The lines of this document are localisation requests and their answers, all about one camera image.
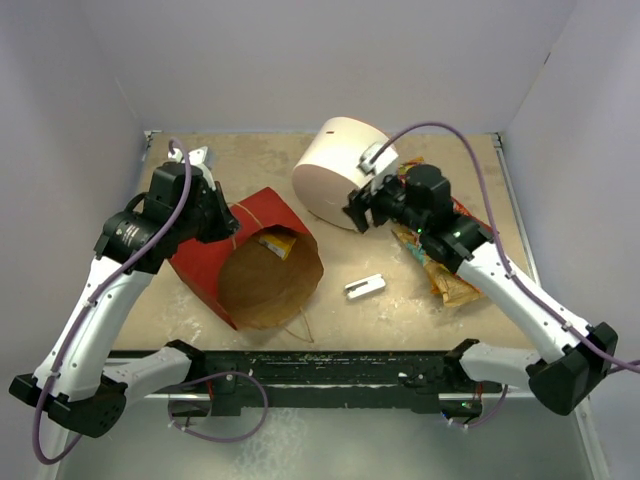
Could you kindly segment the red paper bag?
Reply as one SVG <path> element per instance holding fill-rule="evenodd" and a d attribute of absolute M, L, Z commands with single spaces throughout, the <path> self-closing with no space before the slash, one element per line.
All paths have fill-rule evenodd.
<path fill-rule="evenodd" d="M 301 219 L 266 187 L 230 206 L 241 228 L 232 237 L 180 245 L 170 265 L 180 280 L 235 330 L 281 327 L 303 312 L 324 274 L 317 241 Z M 297 240 L 286 261 L 258 243 L 265 230 Z"/>

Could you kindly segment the tan snack bag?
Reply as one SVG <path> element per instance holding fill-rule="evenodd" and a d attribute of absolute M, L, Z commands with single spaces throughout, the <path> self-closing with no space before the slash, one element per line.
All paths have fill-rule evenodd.
<path fill-rule="evenodd" d="M 411 233 L 418 240 L 416 233 L 401 225 L 394 225 L 392 232 L 400 243 L 402 234 Z M 446 307 L 459 307 L 484 297 L 484 293 L 479 289 L 462 280 L 458 275 L 453 274 L 444 265 L 430 257 L 427 265 L 422 268 L 431 284 L 431 293 L 440 295 L 443 305 Z"/>

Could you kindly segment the teal white snack packet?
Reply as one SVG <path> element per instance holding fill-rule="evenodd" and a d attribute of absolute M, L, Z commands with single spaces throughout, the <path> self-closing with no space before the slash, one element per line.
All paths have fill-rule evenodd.
<path fill-rule="evenodd" d="M 429 257 L 425 254 L 421 245 L 414 235 L 402 234 L 400 237 L 401 243 L 411 253 L 411 255 L 420 263 L 422 267 L 425 267 L 429 261 Z"/>

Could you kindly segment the skittles candy packet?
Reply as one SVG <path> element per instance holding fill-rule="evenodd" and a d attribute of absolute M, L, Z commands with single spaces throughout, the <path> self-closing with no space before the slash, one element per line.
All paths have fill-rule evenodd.
<path fill-rule="evenodd" d="M 397 174 L 400 177 L 404 177 L 411 168 L 417 165 L 422 165 L 424 163 L 425 161 L 423 157 L 417 157 L 417 158 L 408 160 L 406 162 L 403 162 L 402 164 L 399 165 L 397 169 Z"/>

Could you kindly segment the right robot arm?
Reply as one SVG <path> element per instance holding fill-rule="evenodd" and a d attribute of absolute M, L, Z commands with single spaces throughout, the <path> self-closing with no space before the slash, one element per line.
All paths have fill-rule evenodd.
<path fill-rule="evenodd" d="M 484 293 L 534 347 L 466 341 L 445 366 L 446 383 L 456 391 L 478 381 L 527 388 L 553 413 L 571 413 L 607 376 L 618 342 L 615 330 L 573 314 L 501 257 L 496 235 L 455 209 L 450 182 L 439 168 L 415 165 L 404 177 L 374 167 L 363 171 L 368 182 L 349 194 L 343 209 L 357 230 L 392 220 L 416 233 L 429 258 Z"/>

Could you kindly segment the yellow small snack packet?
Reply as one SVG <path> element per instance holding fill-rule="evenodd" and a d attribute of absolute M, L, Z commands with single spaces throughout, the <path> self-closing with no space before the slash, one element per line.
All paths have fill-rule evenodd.
<path fill-rule="evenodd" d="M 287 260 L 296 240 L 296 236 L 286 229 L 265 230 L 258 236 L 258 243 L 282 261 Z"/>

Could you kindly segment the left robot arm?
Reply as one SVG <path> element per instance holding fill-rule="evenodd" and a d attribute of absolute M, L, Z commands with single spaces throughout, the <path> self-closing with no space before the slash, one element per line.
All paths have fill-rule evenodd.
<path fill-rule="evenodd" d="M 148 394 L 201 388 L 204 355 L 180 340 L 119 367 L 105 362 L 137 299 L 179 246 L 226 240 L 238 229 L 209 173 L 176 162 L 156 168 L 148 191 L 104 223 L 63 333 L 35 372 L 14 378 L 10 394 L 59 426 L 98 438 Z"/>

